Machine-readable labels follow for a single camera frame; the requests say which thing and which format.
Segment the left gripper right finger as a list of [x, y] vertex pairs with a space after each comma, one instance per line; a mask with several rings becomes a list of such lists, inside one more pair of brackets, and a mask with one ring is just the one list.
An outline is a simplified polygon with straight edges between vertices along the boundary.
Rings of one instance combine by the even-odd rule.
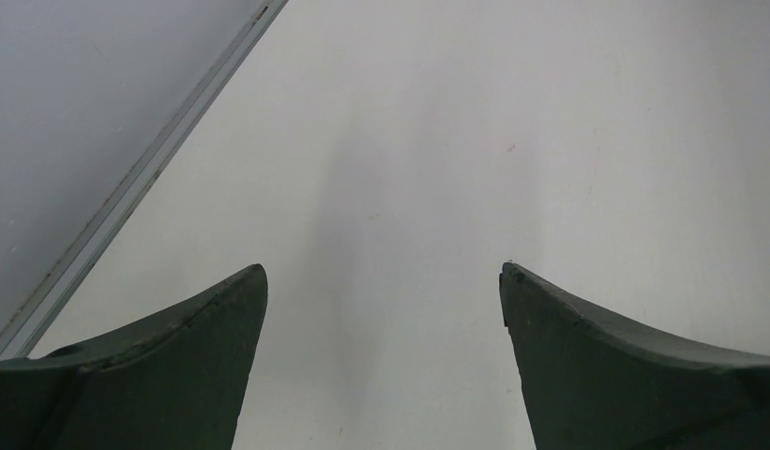
[[770, 356], [679, 337], [513, 263], [499, 293], [539, 449], [770, 449]]

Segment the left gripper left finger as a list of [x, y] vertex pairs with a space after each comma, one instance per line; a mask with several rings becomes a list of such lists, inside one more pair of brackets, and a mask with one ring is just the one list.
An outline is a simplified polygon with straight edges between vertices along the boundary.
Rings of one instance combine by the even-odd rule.
[[254, 264], [46, 356], [0, 361], [0, 449], [229, 449], [267, 305]]

